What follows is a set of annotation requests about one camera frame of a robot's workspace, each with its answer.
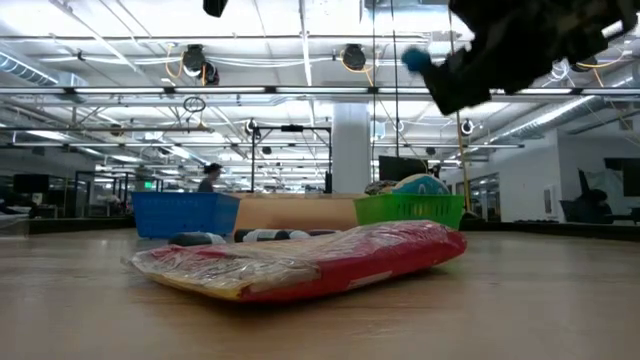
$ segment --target ceiling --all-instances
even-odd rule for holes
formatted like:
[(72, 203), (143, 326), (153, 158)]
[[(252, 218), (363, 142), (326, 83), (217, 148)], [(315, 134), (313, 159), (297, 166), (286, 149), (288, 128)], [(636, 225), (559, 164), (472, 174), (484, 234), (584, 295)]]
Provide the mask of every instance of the ceiling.
[[(86, 81), (86, 85), (95, 87), (174, 84), (198, 86), (198, 81), (190, 78), (184, 71), (180, 76), (172, 76), (179, 73), (180, 55), (189, 44), (204, 46), (206, 56), (220, 74), (222, 86), (369, 86), (367, 74), (350, 72), (340, 61), (341, 51), (347, 44), (352, 43), (363, 46), (371, 68), (374, 53), (379, 59), (378, 66), (370, 72), (373, 75), (375, 71), (376, 86), (421, 87), (422, 80), (409, 74), (403, 66), (395, 67), (394, 59), (399, 58), (410, 46), (429, 50), (435, 58), (445, 56), (451, 50), (450, 35), (447, 35), (450, 34), (450, 30), (455, 34), (456, 48), (465, 46), (473, 37), (455, 16), (452, 24), (449, 24), (449, 15), (443, 6), (397, 11), (394, 43), (393, 23), (390, 18), (380, 15), (376, 19), (374, 38), (370, 13), (361, 10), (358, 0), (230, 0), (220, 19), (207, 16), (202, 11), (200, 1), (67, 1), (67, 5), (72, 9), (71, 14), (61, 10), (64, 5), (54, 3), (61, 2), (2, 1), (0, 45), (3, 48), (0, 50), (5, 49), (17, 54), (16, 56), (24, 57), (25, 61), (29, 61), (29, 64), (45, 73), (73, 73)], [(306, 30), (306, 39), (302, 36), (303, 28)], [(600, 61), (617, 60), (612, 66), (602, 69), (603, 77), (631, 63), (635, 39), (635, 33), (630, 34), (599, 55)], [(553, 74), (539, 79), (534, 86), (562, 87), (570, 86), (571, 82), (576, 86), (585, 86), (592, 84), (594, 80), (589, 73), (574, 73), (566, 65), (559, 64)], [(0, 84), (33, 86), (6, 73), (0, 73)], [(347, 101), (340, 97), (282, 98), (245, 95), (239, 100), (236, 96), (228, 95), (203, 96), (207, 108), (202, 113), (176, 117), (176, 111), (178, 115), (184, 113), (181, 105), (184, 98), (114, 98), (95, 95), (87, 96), (84, 99), (85, 103), (77, 104), (61, 101), (53, 96), (25, 95), (15, 97), (13, 100), (17, 103), (12, 103), (11, 106), (17, 104), (26, 109), (37, 110), (38, 113), (23, 112), (25, 116), (14, 116), (11, 119), (5, 117), (2, 118), (2, 123), (5, 126), (60, 127), (77, 124), (80, 119), (81, 126), (86, 127), (119, 123), (126, 127), (167, 128), (187, 126), (186, 120), (189, 119), (189, 126), (202, 123), (210, 131), (172, 131), (155, 134), (144, 131), (119, 137), (106, 132), (85, 132), (73, 134), (73, 139), (103, 143), (242, 143), (247, 140), (244, 127), (249, 119), (262, 126), (331, 126), (332, 104), (336, 101)], [(370, 113), (373, 113), (373, 99), (358, 101), (367, 103), (371, 109)], [(524, 100), (501, 98), (472, 109), (465, 109), (460, 116), (462, 119), (473, 121), (476, 128), (471, 139), (479, 139), (508, 129), (517, 119), (550, 102), (553, 100), (544, 97)], [(400, 98), (397, 109), (398, 114), (392, 98), (376, 101), (377, 126), (386, 130), (384, 137), (378, 139), (379, 144), (395, 143), (396, 115), (401, 120), (402, 142), (456, 142), (455, 116), (442, 116), (432, 102), (426, 99)], [(21, 136), (24, 141), (57, 141), (51, 137), (33, 134)], [(321, 142), (317, 137), (311, 137), (313, 143)], [(274, 132), (268, 140), (296, 143), (298, 146), (274, 148), (272, 154), (261, 156), (262, 160), (271, 158), (309, 161), (313, 157), (328, 157), (326, 148), (307, 148), (306, 139), (299, 134)], [(243, 160), (243, 153), (246, 153), (247, 149), (224, 148), (222, 145), (188, 149), (188, 159), (176, 154), (159, 154), (154, 146), (139, 147), (128, 152), (108, 147), (92, 149), (91, 154), (95, 155), (96, 151), (100, 154), (96, 155), (96, 159), (100, 161), (103, 155), (109, 154), (140, 158), (133, 163), (117, 158), (109, 160), (114, 164), (127, 166), (138, 163), (197, 166), (198, 160), (219, 161), (229, 165), (229, 172), (225, 178), (230, 184), (242, 180), (241, 176), (233, 174), (242, 173), (248, 165), (246, 160)], [(395, 148), (376, 149), (377, 155), (385, 153), (395, 153)], [(450, 153), (451, 150), (439, 150), (434, 159), (447, 159)], [(401, 149), (401, 154), (416, 156), (411, 148)], [(424, 149), (418, 155), (423, 156)], [(277, 170), (269, 170), (270, 172), (263, 174), (264, 179), (258, 179), (257, 183), (272, 183), (276, 177), (279, 183), (295, 186), (315, 184), (320, 182), (324, 170), (324, 165), (292, 162), (292, 176), (285, 177), (277, 174)], [(192, 175), (195, 174), (197, 168), (194, 167)]]

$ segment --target wooden table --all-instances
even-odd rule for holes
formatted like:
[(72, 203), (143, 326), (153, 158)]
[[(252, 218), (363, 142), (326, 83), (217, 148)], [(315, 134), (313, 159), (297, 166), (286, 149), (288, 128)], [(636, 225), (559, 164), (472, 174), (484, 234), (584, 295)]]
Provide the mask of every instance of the wooden table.
[(1, 359), (637, 359), (640, 245), (469, 235), (440, 268), (281, 308), (156, 285), (134, 231), (0, 240)]

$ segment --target plastic-wrapped package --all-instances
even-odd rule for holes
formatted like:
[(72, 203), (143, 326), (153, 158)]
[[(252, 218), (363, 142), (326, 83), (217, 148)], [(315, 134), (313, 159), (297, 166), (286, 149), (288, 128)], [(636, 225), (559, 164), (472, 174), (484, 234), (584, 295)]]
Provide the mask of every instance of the plastic-wrapped package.
[(132, 264), (151, 279), (238, 302), (281, 302), (348, 291), (462, 254), (461, 233), (430, 221), (361, 226), (309, 239), (166, 246)]

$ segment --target blue object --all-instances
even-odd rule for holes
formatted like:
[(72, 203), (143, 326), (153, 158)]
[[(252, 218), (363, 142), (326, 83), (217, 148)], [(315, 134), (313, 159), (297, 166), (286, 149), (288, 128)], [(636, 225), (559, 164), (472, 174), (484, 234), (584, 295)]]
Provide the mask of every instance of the blue object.
[(169, 239), (184, 232), (230, 235), (240, 199), (217, 193), (135, 192), (138, 236)]
[(431, 56), (416, 48), (410, 48), (402, 54), (402, 62), (407, 65), (409, 71), (420, 72), (425, 63), (431, 63)]
[(413, 194), (413, 195), (449, 195), (449, 189), (442, 181), (433, 176), (423, 175), (412, 181), (404, 180), (396, 188), (391, 190), (392, 194)]

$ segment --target plastic basket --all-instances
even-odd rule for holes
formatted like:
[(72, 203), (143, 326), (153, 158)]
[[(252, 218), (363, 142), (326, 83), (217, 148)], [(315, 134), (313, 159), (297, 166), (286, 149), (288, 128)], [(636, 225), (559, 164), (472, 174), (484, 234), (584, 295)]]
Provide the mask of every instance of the plastic basket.
[(182, 232), (233, 233), (240, 199), (216, 193), (133, 193), (138, 235), (168, 239)]
[(360, 225), (384, 221), (431, 220), (458, 229), (464, 196), (384, 194), (355, 199)]

